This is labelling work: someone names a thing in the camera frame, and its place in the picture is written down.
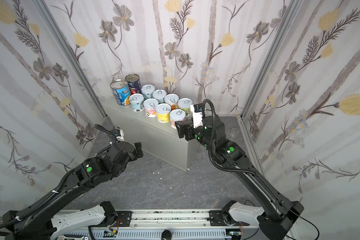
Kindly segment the green label can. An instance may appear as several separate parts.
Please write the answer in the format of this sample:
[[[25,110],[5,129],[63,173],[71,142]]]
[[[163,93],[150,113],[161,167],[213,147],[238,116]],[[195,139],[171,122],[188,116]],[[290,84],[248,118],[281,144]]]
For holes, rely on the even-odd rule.
[[[144,99],[151,99],[153,92],[156,90],[156,88],[153,85],[144,85],[141,88],[142,95],[144,96]]]

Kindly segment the pink label can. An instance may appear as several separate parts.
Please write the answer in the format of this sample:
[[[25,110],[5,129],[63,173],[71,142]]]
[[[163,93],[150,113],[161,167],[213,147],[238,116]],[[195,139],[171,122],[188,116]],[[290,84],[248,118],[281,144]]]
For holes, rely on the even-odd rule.
[[[174,109],[170,112],[170,123],[173,129],[176,129],[175,122],[182,122],[186,121],[186,113],[181,109]]]

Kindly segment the blue label tall can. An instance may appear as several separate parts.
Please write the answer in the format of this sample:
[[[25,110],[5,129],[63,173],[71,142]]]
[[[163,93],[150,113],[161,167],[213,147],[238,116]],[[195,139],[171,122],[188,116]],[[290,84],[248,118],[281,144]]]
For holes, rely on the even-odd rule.
[[[130,104],[130,88],[125,80],[113,80],[110,84],[111,90],[120,106],[128,106]]]

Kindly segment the dark chopped tomatoes can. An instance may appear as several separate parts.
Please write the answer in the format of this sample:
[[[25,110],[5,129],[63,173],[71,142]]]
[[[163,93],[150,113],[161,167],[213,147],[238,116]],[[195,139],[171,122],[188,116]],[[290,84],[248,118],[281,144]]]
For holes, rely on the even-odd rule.
[[[125,80],[128,82],[131,95],[142,93],[140,76],[138,74],[129,74],[125,77]]]

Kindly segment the yellow label can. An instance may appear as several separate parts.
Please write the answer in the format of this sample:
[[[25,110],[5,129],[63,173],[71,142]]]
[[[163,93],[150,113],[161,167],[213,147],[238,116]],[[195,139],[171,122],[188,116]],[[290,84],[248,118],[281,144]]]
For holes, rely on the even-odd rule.
[[[172,108],[169,104],[158,104],[156,106],[157,120],[159,123],[168,123],[170,121],[170,112]]]

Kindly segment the teal label can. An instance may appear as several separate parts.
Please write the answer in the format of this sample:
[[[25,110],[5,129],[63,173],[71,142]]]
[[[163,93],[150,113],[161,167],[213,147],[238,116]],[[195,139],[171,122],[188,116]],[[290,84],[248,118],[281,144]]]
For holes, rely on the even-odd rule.
[[[144,96],[142,94],[133,94],[129,97],[131,108],[134,112],[142,112],[144,110]]]

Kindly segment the orange label can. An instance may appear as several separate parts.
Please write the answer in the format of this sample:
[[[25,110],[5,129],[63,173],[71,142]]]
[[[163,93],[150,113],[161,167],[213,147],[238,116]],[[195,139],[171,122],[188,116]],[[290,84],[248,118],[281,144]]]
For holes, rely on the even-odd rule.
[[[171,106],[171,110],[174,110],[178,107],[179,96],[176,94],[168,94],[164,98],[165,104]]]

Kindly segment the red label can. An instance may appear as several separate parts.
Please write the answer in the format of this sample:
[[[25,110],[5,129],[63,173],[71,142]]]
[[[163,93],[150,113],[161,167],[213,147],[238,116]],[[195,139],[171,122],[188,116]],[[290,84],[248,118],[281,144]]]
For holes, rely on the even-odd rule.
[[[155,118],[157,116],[156,107],[159,104],[158,100],[151,98],[144,101],[143,106],[147,117]]]

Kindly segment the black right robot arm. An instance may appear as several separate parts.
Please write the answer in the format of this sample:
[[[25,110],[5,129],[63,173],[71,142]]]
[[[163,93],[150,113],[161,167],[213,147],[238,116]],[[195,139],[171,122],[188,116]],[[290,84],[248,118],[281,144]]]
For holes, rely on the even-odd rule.
[[[282,240],[287,236],[304,210],[298,201],[290,201],[277,191],[255,168],[245,151],[238,144],[227,139],[225,125],[216,117],[203,119],[199,127],[177,121],[179,138],[196,140],[206,148],[211,163],[217,169],[235,175],[261,204],[256,208],[237,201],[230,201],[219,217],[211,217],[215,224],[233,226],[243,223],[258,227],[270,240]]]

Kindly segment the lime label can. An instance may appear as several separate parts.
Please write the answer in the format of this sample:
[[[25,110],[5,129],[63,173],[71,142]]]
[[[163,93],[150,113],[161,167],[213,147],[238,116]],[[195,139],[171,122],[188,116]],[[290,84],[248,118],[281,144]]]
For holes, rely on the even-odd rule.
[[[193,105],[193,102],[191,99],[188,98],[182,98],[178,101],[178,108],[183,110],[186,113],[186,117],[191,115],[191,106]]]

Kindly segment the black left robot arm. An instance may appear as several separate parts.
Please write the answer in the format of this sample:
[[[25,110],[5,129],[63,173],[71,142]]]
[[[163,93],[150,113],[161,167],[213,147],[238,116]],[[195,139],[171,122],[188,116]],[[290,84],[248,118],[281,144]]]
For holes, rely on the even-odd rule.
[[[81,225],[110,225],[116,211],[109,201],[94,210],[63,217],[58,212],[73,200],[98,185],[118,177],[129,162],[143,157],[142,144],[117,142],[101,150],[66,173],[48,194],[21,211],[9,211],[3,217],[9,230],[7,240],[54,240]]]

